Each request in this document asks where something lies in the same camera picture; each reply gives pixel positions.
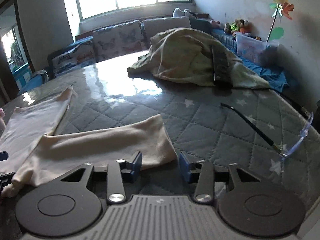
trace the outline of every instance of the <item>circular plate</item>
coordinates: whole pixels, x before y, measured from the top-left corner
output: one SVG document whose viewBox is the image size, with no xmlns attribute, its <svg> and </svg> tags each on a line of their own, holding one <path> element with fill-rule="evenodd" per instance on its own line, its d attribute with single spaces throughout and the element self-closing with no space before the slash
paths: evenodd
<svg viewBox="0 0 320 240">
<path fill-rule="evenodd" d="M 296 232 L 305 207 L 294 194 L 273 183 L 247 182 L 228 192 L 219 202 L 221 218 L 250 236 L 280 237 Z"/>
<path fill-rule="evenodd" d="M 77 183 L 65 183 L 49 182 L 19 200 L 16 218 L 23 230 L 44 237 L 70 236 L 98 219 L 99 198 Z"/>
</svg>

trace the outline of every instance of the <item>doorway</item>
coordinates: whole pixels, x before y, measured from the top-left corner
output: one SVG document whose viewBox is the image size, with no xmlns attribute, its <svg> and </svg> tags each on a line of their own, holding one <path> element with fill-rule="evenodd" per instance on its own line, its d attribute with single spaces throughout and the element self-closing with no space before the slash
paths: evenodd
<svg viewBox="0 0 320 240">
<path fill-rule="evenodd" d="M 0 96 L 14 99 L 34 68 L 22 33 L 17 0 L 0 4 Z"/>
</svg>

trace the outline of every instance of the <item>black remote control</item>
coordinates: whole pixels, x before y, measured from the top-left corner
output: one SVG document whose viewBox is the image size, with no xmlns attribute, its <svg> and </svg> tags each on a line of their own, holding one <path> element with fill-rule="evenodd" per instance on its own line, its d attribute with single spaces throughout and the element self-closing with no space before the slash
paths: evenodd
<svg viewBox="0 0 320 240">
<path fill-rule="evenodd" d="M 227 55 L 220 46 L 212 46 L 213 84 L 220 88 L 233 87 Z"/>
</svg>

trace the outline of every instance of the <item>white star pattern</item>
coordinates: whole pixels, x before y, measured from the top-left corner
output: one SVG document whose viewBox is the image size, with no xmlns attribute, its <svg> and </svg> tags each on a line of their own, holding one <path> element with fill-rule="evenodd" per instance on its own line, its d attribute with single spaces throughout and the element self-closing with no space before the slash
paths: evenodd
<svg viewBox="0 0 320 240">
<path fill-rule="evenodd" d="M 161 204 L 162 202 L 164 202 L 164 199 L 163 198 L 159 198 L 159 199 L 156 200 L 156 202 Z"/>
<path fill-rule="evenodd" d="M 276 174 L 280 175 L 282 172 L 281 170 L 281 162 L 275 162 L 274 160 L 270 159 L 271 161 L 271 168 L 270 171 L 274 171 Z"/>
<path fill-rule="evenodd" d="M 184 100 L 184 104 L 185 104 L 186 108 L 188 108 L 189 106 L 193 105 L 193 101 L 192 101 L 192 100 L 185 99 L 185 100 Z"/>
<path fill-rule="evenodd" d="M 267 96 L 262 95 L 262 94 L 259 94 L 259 97 L 260 97 L 261 99 L 267 99 L 267 98 L 268 98 Z"/>
<path fill-rule="evenodd" d="M 250 114 L 249 116 L 246 116 L 246 115 L 245 115 L 245 117 L 246 117 L 250 122 L 252 122 L 252 123 L 253 123 L 253 121 L 255 121 L 255 120 L 253 119 L 253 117 L 252 117 L 252 114 Z"/>
<path fill-rule="evenodd" d="M 242 93 L 243 93 L 243 95 L 244 95 L 245 97 L 249 97 L 249 96 L 252 95 L 248 90 L 246 90 L 246 91 L 244 91 L 244 92 L 242 92 Z"/>
<path fill-rule="evenodd" d="M 244 99 L 241 99 L 241 100 L 237 99 L 237 104 L 244 106 L 244 105 L 247 105 L 247 102 L 244 101 Z"/>
<path fill-rule="evenodd" d="M 269 127 L 270 130 L 274 130 L 275 129 L 275 127 L 271 123 L 267 124 L 267 126 Z"/>
<path fill-rule="evenodd" d="M 118 106 L 119 105 L 119 103 L 118 102 L 115 102 L 113 105 L 111 105 L 110 107 L 111 107 L 111 109 L 114 109 L 116 106 Z"/>
</svg>

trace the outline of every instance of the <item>green leaf decoration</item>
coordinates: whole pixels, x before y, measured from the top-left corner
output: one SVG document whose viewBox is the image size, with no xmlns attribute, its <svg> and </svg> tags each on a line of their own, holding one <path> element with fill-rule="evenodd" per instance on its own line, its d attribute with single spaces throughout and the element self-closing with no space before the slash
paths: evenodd
<svg viewBox="0 0 320 240">
<path fill-rule="evenodd" d="M 284 35 L 284 29 L 276 27 L 272 30 L 269 41 L 279 40 Z"/>
<path fill-rule="evenodd" d="M 273 3 L 270 3 L 269 6 L 271 9 L 276 9 L 278 7 L 278 4 L 273 2 Z"/>
</svg>

